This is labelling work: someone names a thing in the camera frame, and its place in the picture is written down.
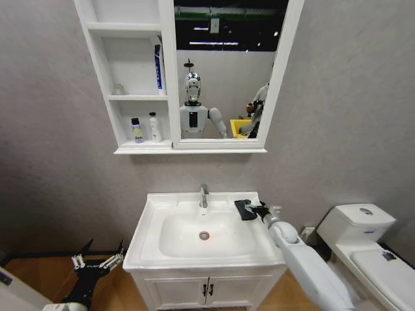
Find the yellow bin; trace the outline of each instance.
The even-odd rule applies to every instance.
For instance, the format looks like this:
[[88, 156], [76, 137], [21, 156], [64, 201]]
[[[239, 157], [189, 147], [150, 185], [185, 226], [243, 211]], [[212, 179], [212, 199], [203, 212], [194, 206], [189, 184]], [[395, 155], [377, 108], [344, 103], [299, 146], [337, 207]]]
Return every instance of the yellow bin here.
[[245, 119], [245, 120], [242, 120], [242, 119], [231, 119], [230, 122], [231, 122], [231, 129], [232, 129], [233, 138], [238, 138], [238, 139], [246, 139], [246, 138], [248, 138], [247, 135], [241, 135], [239, 133], [239, 129], [243, 125], [250, 124], [251, 123], [251, 119]]

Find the ceiling light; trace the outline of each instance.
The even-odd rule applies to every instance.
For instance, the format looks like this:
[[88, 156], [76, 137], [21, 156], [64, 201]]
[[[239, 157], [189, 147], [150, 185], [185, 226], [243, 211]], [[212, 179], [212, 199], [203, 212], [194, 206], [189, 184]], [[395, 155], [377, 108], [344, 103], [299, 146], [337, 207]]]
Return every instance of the ceiling light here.
[[239, 42], [189, 42], [190, 45], [238, 45]]

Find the gray wall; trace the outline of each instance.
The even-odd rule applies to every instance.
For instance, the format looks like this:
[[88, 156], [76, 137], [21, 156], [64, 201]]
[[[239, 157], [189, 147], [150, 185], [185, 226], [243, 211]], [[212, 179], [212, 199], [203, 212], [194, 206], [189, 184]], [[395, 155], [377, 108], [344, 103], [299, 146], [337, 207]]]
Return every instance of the gray wall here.
[[[275, 55], [275, 52], [177, 51], [180, 105], [188, 101], [184, 78], [189, 70], [183, 64], [190, 58], [195, 64], [193, 71], [202, 81], [199, 101], [208, 109], [220, 110], [228, 137], [232, 138], [230, 119], [247, 116], [245, 106], [259, 88], [270, 82]], [[212, 122], [207, 123], [203, 138], [220, 138]]]
[[0, 3], [3, 251], [130, 240], [148, 192], [257, 190], [296, 227], [340, 203], [399, 219], [415, 263], [415, 1], [306, 1], [263, 155], [112, 155], [71, 0]]

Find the flush button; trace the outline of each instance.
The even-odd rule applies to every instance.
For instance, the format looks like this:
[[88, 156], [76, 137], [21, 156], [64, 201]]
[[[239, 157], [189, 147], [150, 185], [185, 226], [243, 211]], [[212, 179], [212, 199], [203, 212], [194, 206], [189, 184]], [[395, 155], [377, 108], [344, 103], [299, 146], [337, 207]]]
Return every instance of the flush button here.
[[363, 213], [365, 213], [366, 215], [373, 216], [372, 211], [371, 211], [371, 210], [369, 210], [369, 209], [364, 209], [364, 208], [362, 207], [362, 208], [360, 208], [360, 211], [361, 211], [361, 212], [363, 212]]

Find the white toilet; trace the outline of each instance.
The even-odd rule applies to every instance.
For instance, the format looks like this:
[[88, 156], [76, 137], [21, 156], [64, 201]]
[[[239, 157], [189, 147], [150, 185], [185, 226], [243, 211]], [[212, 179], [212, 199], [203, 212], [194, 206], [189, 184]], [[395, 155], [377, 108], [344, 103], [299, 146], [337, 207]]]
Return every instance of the white toilet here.
[[377, 243], [394, 222], [376, 205], [351, 204], [334, 207], [317, 229], [340, 260], [331, 259], [334, 271], [347, 267], [341, 277], [366, 300], [361, 310], [415, 311], [415, 270]]

